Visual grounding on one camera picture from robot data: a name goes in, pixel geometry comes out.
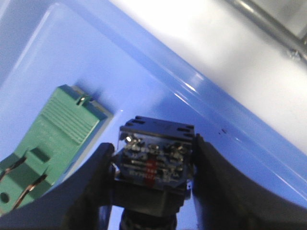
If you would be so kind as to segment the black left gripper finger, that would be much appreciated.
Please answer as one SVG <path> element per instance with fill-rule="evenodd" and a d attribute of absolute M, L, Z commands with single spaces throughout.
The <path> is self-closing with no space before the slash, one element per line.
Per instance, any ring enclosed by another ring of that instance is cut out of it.
<path fill-rule="evenodd" d="M 110 205 L 114 146 L 101 143 L 67 180 L 36 201 L 0 218 L 2 230 L 97 230 L 99 209 Z"/>

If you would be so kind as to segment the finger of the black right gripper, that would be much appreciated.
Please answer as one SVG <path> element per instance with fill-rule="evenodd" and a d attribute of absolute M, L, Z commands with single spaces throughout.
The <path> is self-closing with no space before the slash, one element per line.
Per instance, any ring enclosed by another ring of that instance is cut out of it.
<path fill-rule="evenodd" d="M 307 209 L 254 182 L 199 134 L 193 194 L 202 230 L 305 230 Z"/>

